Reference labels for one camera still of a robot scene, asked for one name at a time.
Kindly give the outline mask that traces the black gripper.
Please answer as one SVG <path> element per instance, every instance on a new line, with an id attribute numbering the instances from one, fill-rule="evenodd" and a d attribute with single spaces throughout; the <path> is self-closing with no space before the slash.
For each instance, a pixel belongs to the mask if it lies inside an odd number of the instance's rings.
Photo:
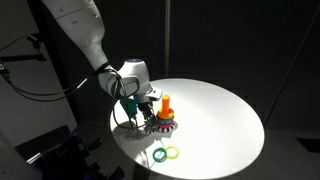
<path id="1" fill-rule="evenodd" d="M 156 115 L 151 112 L 153 110 L 152 102 L 139 103 L 138 109 L 143 112 L 144 124 L 145 126 L 155 126 L 157 123 Z"/>

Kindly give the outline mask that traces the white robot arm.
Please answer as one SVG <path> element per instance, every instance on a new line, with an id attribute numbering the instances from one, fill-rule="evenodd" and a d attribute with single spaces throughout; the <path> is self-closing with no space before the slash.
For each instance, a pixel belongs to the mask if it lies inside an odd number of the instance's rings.
<path id="1" fill-rule="evenodd" d="M 101 45 L 105 27 L 94 0 L 41 0 L 68 37 L 80 48 L 97 73 L 101 87 L 116 99 L 132 96 L 147 125 L 156 123 L 152 102 L 162 91 L 149 82 L 146 63 L 126 60 L 120 70 L 109 63 Z"/>

